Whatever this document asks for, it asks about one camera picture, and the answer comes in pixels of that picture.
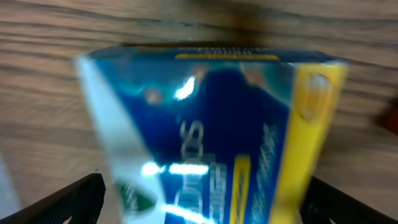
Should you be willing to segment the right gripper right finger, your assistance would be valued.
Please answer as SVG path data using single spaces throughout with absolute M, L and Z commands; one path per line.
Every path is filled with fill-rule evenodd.
M 312 177 L 300 207 L 303 224 L 397 224 L 397 220 Z

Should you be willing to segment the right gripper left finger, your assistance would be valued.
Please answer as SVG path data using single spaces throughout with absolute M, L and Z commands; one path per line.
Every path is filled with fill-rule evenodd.
M 1 219 L 1 224 L 96 224 L 105 192 L 103 176 L 92 173 Z

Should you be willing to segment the blue yellow VapoDrops box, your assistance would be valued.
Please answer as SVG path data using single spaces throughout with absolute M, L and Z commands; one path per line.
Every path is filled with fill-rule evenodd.
M 347 64 L 280 49 L 109 47 L 75 68 L 122 223 L 294 223 Z

